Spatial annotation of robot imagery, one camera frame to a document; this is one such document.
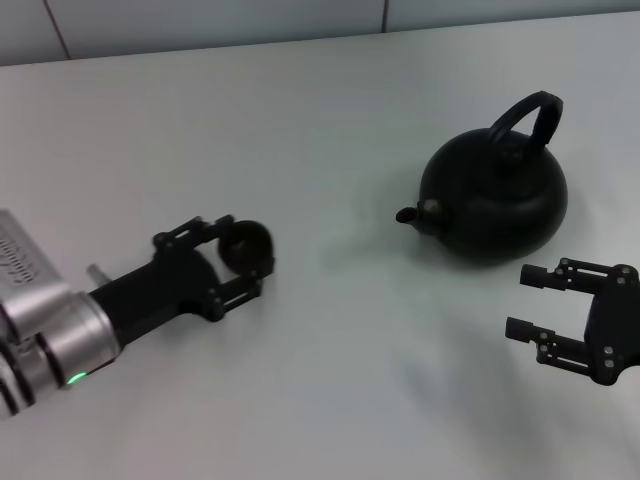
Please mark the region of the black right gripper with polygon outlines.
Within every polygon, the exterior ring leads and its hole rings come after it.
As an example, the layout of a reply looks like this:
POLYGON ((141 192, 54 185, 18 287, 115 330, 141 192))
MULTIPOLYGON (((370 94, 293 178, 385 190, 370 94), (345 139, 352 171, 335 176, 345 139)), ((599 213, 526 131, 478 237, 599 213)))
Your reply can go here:
POLYGON ((603 386, 615 384, 624 370, 639 365, 639 273, 634 267, 612 268, 564 257, 552 270, 523 265, 520 283, 594 295, 582 341, 507 318, 505 337, 533 342, 539 364, 589 377, 603 386))

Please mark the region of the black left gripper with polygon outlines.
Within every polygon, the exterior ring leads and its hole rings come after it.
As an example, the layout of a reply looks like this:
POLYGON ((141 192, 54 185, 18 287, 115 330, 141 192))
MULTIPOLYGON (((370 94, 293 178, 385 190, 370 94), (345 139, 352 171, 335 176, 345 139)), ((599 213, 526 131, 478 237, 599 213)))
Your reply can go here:
POLYGON ((119 344, 129 345, 184 314, 217 322, 223 313, 262 295, 264 279, 274 272, 274 257, 220 283, 212 264, 197 251, 234 222, 232 215, 213 222, 195 217, 170 231, 149 263, 89 293, 119 344))

